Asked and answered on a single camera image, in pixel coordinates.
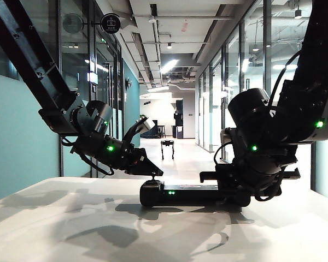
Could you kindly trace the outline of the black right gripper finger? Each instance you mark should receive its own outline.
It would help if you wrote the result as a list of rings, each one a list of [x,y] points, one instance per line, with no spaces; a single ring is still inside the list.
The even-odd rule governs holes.
[[[279,196],[282,193],[280,187],[282,182],[281,178],[278,178],[268,184],[261,184],[254,190],[254,197],[257,201],[269,201],[275,196]]]
[[[217,165],[217,182],[219,190],[230,190],[237,186],[232,164]]]

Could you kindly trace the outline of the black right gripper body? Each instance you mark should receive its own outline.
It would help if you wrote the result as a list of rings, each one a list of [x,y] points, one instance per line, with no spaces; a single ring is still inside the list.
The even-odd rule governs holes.
[[[301,177],[298,168],[294,171],[284,171],[283,179],[286,180],[295,180]],[[216,171],[202,171],[200,172],[200,182],[205,180],[219,180],[222,179],[222,176],[218,175]]]

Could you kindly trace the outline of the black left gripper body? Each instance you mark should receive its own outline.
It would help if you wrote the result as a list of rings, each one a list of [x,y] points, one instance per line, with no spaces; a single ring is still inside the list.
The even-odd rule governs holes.
[[[133,175],[133,167],[143,160],[149,160],[145,148],[121,148],[120,170]]]

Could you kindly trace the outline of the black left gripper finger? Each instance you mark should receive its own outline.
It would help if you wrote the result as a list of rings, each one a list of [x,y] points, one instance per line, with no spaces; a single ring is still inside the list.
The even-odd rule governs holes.
[[[134,175],[162,176],[163,171],[150,160],[139,161],[133,167]]]

